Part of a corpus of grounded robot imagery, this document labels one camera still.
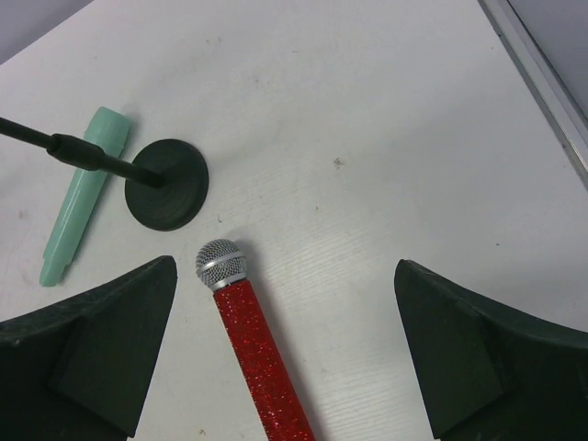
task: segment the red microphone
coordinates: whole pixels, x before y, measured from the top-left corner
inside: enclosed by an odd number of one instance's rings
[[[197,274],[212,289],[269,441],[314,441],[311,427],[247,280],[244,254],[219,239],[202,247]]]

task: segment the metal mesh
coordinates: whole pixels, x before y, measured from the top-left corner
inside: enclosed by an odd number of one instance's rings
[[[233,242],[226,239],[217,239],[204,245],[196,256],[196,270],[209,262],[214,262],[219,258],[232,253],[238,253],[240,250]],[[234,257],[233,259],[219,262],[199,273],[200,280],[209,288],[236,274],[245,273],[247,264],[244,257]]]

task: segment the teal marker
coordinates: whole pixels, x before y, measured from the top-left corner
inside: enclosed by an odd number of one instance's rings
[[[128,119],[101,107],[90,121],[84,140],[118,158],[124,149],[129,130]],[[43,253],[45,263],[39,280],[43,287],[57,285],[62,280],[65,268],[74,260],[75,251],[92,216],[106,177],[107,172],[89,172],[80,168],[73,173],[72,183],[67,189],[62,209]]]

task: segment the gray wall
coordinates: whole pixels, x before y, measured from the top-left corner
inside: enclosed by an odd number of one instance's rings
[[[0,0],[0,63],[92,0]]]
[[[509,2],[588,116],[588,1]]]

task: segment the microphone handle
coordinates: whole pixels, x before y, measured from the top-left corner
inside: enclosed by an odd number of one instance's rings
[[[268,440],[314,441],[249,280],[219,289],[213,297]]]

